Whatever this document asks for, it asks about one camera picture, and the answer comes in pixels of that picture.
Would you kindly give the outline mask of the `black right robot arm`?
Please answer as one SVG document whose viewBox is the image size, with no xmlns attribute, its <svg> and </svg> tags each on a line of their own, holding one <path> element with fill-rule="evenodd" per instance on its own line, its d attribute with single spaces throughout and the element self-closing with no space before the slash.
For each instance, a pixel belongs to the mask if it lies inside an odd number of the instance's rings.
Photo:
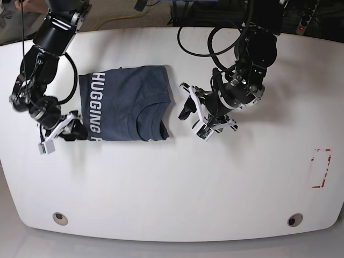
<svg viewBox="0 0 344 258">
<path fill-rule="evenodd" d="M 78 73 L 67 48 L 87 17 L 89 1 L 47 1 L 48 13 L 38 29 L 33 46 L 23 53 L 23 60 L 9 101 L 17 112 L 28 112 L 38 124 L 40 139 L 46 143 L 61 137 L 65 141 L 86 140 L 88 133 L 78 111 L 66 115 L 61 106 L 74 96 Z M 47 96 L 47 86 L 54 80 L 60 57 L 65 56 L 73 69 L 73 86 L 69 95 L 59 100 Z"/>
</svg>

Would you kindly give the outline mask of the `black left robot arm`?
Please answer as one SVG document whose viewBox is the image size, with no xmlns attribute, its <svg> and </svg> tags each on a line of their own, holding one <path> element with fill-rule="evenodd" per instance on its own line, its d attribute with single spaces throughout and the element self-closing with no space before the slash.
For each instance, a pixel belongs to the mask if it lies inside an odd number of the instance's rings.
<svg viewBox="0 0 344 258">
<path fill-rule="evenodd" d="M 277 36 L 281 34 L 282 1 L 248 1 L 246 20 L 239 37 L 226 49 L 215 52 L 215 27 L 207 39 L 208 54 L 216 65 L 210 78 L 211 91 L 196 88 L 196 96 L 205 106 L 207 125 L 218 125 L 233 110 L 261 100 L 267 69 L 277 58 Z"/>
</svg>

